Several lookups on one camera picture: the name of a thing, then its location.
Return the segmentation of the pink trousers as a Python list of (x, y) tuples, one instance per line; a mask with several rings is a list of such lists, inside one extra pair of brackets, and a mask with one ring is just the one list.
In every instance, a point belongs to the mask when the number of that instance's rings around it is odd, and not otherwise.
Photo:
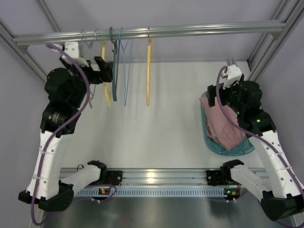
[(203, 96), (200, 98), (200, 103), (206, 117), (208, 137), (228, 151), (239, 146), (245, 134), (227, 120), (218, 102), (215, 101), (215, 106), (209, 107), (207, 97)]

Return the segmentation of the yellow hanger with trousers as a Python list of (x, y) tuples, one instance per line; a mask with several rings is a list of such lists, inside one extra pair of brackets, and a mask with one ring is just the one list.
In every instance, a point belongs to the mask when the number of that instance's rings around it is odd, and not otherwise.
[(147, 47), (147, 75), (146, 75), (146, 105), (150, 105), (150, 77), (151, 77), (151, 58), (152, 58), (152, 38), (150, 37), (150, 27), (147, 31), (148, 47)]

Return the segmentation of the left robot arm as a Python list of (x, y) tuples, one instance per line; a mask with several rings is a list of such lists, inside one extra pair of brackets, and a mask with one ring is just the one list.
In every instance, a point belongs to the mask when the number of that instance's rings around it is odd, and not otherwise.
[(90, 161), (80, 171), (60, 179), (64, 152), (76, 129), (83, 99), (88, 97), (91, 84), (111, 82), (113, 62), (95, 57), (99, 69), (93, 70), (91, 62), (82, 66), (88, 83), (78, 69), (62, 57), (63, 67), (55, 68), (47, 75), (45, 91), (49, 103), (42, 114), (40, 124), (40, 149), (32, 180), (27, 189), (20, 192), (18, 199), (27, 204), (37, 204), (47, 212), (66, 210), (73, 197), (91, 183), (104, 184), (107, 167), (99, 161)]

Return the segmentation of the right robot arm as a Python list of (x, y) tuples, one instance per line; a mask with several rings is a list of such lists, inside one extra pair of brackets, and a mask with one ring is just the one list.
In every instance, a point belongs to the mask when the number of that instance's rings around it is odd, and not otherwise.
[(280, 145), (271, 116), (261, 108), (262, 91), (253, 81), (235, 81), (229, 88), (210, 85), (207, 99), (210, 107), (228, 105), (237, 114), (233, 126), (243, 131), (254, 146), (267, 172), (265, 183), (240, 160), (221, 166), (228, 181), (238, 182), (259, 201), (266, 216), (277, 221), (304, 211), (304, 186), (295, 176)]

